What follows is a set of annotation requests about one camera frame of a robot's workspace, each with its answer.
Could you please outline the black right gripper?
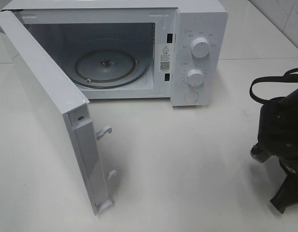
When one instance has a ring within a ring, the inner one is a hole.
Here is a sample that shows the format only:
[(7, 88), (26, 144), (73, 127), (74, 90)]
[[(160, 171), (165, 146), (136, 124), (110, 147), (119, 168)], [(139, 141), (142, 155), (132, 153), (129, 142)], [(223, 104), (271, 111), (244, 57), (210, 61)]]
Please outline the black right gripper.
[(261, 107), (257, 135), (258, 146), (276, 156), (286, 178), (270, 200), (280, 212), (298, 204), (298, 105), (277, 97)]

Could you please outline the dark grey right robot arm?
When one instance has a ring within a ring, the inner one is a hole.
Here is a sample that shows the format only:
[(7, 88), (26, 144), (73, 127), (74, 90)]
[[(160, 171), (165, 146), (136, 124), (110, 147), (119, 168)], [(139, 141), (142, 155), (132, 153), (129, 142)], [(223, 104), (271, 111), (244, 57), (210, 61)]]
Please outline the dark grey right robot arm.
[(287, 207), (298, 204), (298, 89), (261, 107), (257, 139), (261, 162), (276, 156), (286, 173), (284, 182), (270, 200), (284, 213)]

